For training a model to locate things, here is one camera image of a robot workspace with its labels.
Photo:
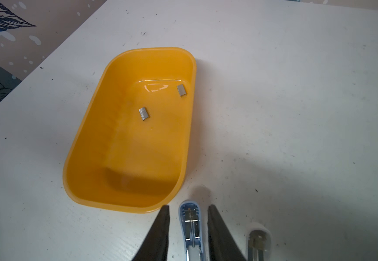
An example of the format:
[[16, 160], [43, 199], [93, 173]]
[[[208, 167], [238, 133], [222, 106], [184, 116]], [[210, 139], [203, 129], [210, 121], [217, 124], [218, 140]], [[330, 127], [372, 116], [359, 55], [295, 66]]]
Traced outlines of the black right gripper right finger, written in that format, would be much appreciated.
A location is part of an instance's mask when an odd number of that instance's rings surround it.
[[215, 205], [208, 207], [207, 216], [210, 260], [246, 261]]

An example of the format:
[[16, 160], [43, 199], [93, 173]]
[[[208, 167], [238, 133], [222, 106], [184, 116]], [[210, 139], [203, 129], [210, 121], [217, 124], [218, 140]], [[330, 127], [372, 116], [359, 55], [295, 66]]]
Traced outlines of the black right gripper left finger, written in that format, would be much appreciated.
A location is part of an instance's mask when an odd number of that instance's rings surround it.
[[133, 261], [166, 261], [169, 245], [169, 206], [161, 207]]

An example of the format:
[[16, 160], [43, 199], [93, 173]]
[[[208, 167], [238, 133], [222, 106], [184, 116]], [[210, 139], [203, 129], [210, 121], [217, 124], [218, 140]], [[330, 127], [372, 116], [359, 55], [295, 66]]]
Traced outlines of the light blue stapler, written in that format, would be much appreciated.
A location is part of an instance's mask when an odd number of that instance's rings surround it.
[[187, 261], [205, 261], [201, 209], [195, 201], [184, 201], [179, 206], [179, 220]]

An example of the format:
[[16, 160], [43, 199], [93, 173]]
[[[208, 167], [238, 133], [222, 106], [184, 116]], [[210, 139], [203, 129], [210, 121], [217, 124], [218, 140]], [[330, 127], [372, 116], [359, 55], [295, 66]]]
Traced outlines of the yellow plastic tray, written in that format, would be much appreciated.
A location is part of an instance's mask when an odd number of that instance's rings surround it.
[[195, 79], [194, 56], [178, 47], [129, 50], [111, 60], [66, 158], [68, 196], [129, 213], [152, 212], [175, 198], [186, 176]]

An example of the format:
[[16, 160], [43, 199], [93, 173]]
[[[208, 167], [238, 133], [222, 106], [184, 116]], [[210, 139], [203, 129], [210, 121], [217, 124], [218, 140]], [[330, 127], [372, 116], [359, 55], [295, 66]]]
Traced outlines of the grey staple strip middle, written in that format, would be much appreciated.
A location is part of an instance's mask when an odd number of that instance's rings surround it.
[[149, 119], [149, 113], [148, 113], [146, 107], [142, 107], [138, 111], [139, 111], [140, 116], [141, 116], [143, 121]]

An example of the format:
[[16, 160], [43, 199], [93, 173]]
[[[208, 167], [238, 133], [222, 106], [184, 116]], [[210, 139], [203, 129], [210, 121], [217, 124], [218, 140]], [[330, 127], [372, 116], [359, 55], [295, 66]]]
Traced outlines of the grey staple strip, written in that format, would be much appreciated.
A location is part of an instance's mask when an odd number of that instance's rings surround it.
[[177, 86], [177, 90], [178, 90], [178, 93], [179, 93], [180, 97], [183, 97], [183, 96], [187, 95], [185, 86], [183, 84], [178, 85]]
[[139, 111], [140, 116], [141, 116], [143, 121], [149, 119], [149, 113], [148, 113], [146, 107], [142, 107], [138, 111]]

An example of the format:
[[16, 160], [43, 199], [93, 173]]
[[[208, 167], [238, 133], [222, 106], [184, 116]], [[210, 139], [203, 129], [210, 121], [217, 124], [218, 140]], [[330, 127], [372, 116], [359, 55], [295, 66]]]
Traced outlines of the grey staple strip far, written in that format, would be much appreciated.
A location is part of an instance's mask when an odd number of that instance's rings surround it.
[[178, 90], [178, 93], [179, 93], [180, 97], [183, 97], [183, 96], [187, 95], [185, 86], [183, 84], [178, 85], [177, 86], [177, 90]]

